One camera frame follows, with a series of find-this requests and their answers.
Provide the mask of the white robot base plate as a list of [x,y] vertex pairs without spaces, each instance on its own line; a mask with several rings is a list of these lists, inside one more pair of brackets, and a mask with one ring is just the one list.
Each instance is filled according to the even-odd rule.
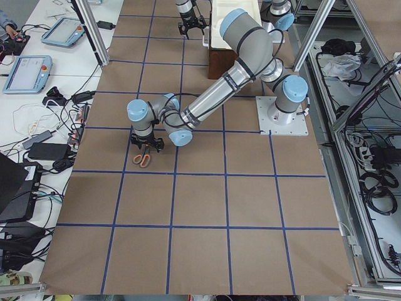
[[276,97],[256,97],[261,135],[307,136],[308,128],[302,104],[297,111],[283,113],[276,108]]

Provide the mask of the person's hand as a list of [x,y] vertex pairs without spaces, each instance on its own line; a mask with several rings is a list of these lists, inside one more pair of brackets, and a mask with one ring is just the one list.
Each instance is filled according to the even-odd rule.
[[18,32],[10,25],[5,26],[5,31],[11,39],[14,39],[18,35]]

